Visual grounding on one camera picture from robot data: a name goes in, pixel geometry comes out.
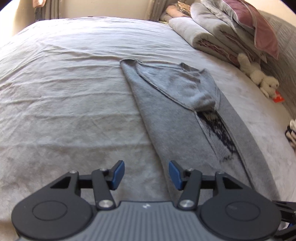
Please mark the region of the grey knit cat sweater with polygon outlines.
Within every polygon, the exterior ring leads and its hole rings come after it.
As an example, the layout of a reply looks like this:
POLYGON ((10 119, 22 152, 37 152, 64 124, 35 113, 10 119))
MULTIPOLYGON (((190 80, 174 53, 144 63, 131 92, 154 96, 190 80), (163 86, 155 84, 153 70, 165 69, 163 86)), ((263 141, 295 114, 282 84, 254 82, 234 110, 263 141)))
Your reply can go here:
POLYGON ((173 201, 180 193, 168 174, 171 160, 205 175, 226 172, 268 199, 280 198, 262 151, 208 70, 136 59, 120 66, 173 201))

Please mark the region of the pink clothes by curtain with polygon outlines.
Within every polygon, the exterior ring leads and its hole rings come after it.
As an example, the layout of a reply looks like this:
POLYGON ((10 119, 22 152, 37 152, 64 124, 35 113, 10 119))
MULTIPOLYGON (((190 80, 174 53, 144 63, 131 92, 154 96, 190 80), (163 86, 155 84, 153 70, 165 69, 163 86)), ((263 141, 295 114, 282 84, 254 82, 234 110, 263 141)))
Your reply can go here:
POLYGON ((159 18, 161 22, 169 22, 172 18, 180 18, 180 17, 191 17, 190 13, 191 6, 178 1, 177 3, 171 4, 167 6, 165 11, 159 18))

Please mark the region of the pile of white socks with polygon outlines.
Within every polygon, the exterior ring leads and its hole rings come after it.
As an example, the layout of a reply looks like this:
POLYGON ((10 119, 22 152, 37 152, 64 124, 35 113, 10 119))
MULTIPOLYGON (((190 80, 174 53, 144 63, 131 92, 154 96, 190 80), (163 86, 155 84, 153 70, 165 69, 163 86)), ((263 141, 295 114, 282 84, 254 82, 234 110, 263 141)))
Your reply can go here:
POLYGON ((295 120, 291 120, 290 124, 287 126, 287 129, 285 131, 285 136, 290 144, 290 146, 293 148, 294 152, 296 150, 296 122, 295 120))

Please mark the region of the grey bed sheet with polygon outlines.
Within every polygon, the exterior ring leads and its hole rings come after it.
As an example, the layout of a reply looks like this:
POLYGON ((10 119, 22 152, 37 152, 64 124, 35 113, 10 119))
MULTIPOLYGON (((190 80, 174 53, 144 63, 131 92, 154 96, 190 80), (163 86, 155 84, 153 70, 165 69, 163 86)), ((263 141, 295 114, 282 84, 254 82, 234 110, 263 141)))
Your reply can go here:
POLYGON ((1 48, 1 240, 275 240, 274 200, 226 172, 201 172, 197 209, 177 208, 123 59, 208 70, 262 151, 275 201, 295 202, 289 115, 238 68, 160 23, 40 21, 1 48), (91 173, 119 160, 116 208, 96 209, 91 173))

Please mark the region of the orange red packet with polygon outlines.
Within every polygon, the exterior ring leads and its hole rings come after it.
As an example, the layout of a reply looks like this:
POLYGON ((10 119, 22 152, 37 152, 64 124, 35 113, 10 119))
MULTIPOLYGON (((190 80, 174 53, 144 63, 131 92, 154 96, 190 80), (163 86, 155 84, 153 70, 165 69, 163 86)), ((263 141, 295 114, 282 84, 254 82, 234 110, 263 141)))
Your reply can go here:
POLYGON ((276 90, 275 91, 275 97, 273 98, 274 103, 283 103, 285 102, 285 99, 283 96, 276 90))

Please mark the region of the white plush toy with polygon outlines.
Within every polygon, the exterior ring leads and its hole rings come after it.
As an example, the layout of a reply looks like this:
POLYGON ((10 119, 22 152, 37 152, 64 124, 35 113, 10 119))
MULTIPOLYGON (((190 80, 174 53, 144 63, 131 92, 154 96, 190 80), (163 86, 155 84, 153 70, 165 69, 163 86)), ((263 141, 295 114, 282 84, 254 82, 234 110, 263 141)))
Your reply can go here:
POLYGON ((279 81, 273 76, 266 75, 257 62, 250 62, 244 53, 237 56, 240 70, 246 74, 261 90, 267 98, 276 98, 276 90, 279 81))

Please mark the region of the lower folded grey quilt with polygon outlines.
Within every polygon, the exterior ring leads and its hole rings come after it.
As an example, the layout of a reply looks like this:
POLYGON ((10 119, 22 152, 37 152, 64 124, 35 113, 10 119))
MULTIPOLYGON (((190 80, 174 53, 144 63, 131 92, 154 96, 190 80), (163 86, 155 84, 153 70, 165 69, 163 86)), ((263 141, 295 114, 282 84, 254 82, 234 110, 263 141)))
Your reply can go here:
POLYGON ((169 26, 194 49, 210 54, 234 66, 239 66, 237 54, 191 18, 172 18, 169 20, 169 26))

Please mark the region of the folded grey quilt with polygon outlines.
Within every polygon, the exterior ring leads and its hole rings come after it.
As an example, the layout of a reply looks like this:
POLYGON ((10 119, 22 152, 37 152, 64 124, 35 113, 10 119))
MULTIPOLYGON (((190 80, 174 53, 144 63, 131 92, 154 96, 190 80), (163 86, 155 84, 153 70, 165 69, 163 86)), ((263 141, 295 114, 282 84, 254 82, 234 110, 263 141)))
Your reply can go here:
POLYGON ((169 26, 194 49, 210 54, 234 66, 239 66, 237 54, 191 18, 172 18, 169 20, 169 26))
POLYGON ((245 44, 243 44, 229 25, 212 14, 203 4, 193 3, 190 8, 190 13, 192 19, 198 25, 210 32, 236 54, 244 53, 250 61, 258 63, 262 61, 267 62, 267 56, 264 52, 259 50, 260 55, 257 55, 250 50, 245 44))

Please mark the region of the pink velvet pillow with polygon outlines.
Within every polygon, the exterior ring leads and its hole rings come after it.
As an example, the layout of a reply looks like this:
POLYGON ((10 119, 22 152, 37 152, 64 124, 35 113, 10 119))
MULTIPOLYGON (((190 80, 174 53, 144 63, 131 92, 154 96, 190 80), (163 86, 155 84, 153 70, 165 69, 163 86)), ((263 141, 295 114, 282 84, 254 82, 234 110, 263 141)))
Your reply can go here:
POLYGON ((254 45, 275 60, 279 57, 278 39, 273 27, 263 17, 263 15, 246 1, 223 1, 227 7, 228 15, 241 27, 248 27, 254 30, 254 45))

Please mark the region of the upper folded grey quilt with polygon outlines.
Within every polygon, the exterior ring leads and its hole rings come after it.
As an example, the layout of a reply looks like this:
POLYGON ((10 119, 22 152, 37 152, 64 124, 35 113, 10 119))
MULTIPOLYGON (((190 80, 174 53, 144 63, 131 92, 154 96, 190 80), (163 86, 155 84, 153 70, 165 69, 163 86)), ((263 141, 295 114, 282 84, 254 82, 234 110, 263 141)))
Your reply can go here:
POLYGON ((193 3, 190 8, 190 13, 192 19, 198 25, 210 32, 236 54, 244 53, 250 61, 258 63, 262 61, 267 62, 267 56, 264 52, 259 50, 260 55, 257 55, 250 50, 245 44, 243 44, 229 25, 212 14, 203 4, 193 3))

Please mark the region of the right grey curtain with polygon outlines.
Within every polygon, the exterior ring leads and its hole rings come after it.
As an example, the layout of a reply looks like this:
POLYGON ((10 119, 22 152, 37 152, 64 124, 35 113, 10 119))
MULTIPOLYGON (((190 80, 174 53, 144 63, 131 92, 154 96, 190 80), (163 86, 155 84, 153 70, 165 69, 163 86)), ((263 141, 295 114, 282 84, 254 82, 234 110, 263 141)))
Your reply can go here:
POLYGON ((158 22, 165 9, 176 2, 174 0, 149 0, 144 19, 158 22))

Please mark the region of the grey curtain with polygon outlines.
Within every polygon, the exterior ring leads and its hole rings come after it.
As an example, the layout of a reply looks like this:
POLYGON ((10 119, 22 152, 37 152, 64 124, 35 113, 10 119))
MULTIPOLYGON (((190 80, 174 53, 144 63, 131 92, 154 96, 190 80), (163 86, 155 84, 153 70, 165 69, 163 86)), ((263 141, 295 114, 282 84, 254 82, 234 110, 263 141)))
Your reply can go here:
POLYGON ((149 0, 144 19, 158 22, 165 9, 176 2, 174 0, 149 0))
POLYGON ((35 22, 60 18, 61 1, 46 0, 42 8, 35 8, 35 22))

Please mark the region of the grey quilted pillow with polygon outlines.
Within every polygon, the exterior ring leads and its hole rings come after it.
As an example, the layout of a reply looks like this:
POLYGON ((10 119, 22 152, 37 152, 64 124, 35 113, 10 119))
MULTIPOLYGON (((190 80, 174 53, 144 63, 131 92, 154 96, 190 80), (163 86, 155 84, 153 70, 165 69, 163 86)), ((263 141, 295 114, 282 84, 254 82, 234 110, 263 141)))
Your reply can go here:
POLYGON ((252 15, 246 4, 240 1, 201 1, 201 4, 229 25, 245 46, 260 55, 254 43, 255 28, 252 15))

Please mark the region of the left grey curtain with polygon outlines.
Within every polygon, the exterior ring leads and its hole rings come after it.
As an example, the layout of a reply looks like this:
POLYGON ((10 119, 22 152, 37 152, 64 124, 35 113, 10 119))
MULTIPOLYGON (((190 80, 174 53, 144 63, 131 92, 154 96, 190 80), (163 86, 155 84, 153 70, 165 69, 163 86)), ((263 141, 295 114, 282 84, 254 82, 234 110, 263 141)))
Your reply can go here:
POLYGON ((35 8, 35 22, 60 18, 61 1, 46 0, 42 8, 35 8))

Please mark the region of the hanging pink towel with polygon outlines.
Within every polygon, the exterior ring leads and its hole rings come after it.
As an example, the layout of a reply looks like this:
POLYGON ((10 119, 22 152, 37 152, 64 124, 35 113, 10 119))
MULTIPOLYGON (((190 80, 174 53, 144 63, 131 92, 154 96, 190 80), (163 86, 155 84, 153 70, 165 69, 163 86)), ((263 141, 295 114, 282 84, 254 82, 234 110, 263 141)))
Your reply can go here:
POLYGON ((46 0, 32 0, 33 8, 42 8, 46 3, 46 0))

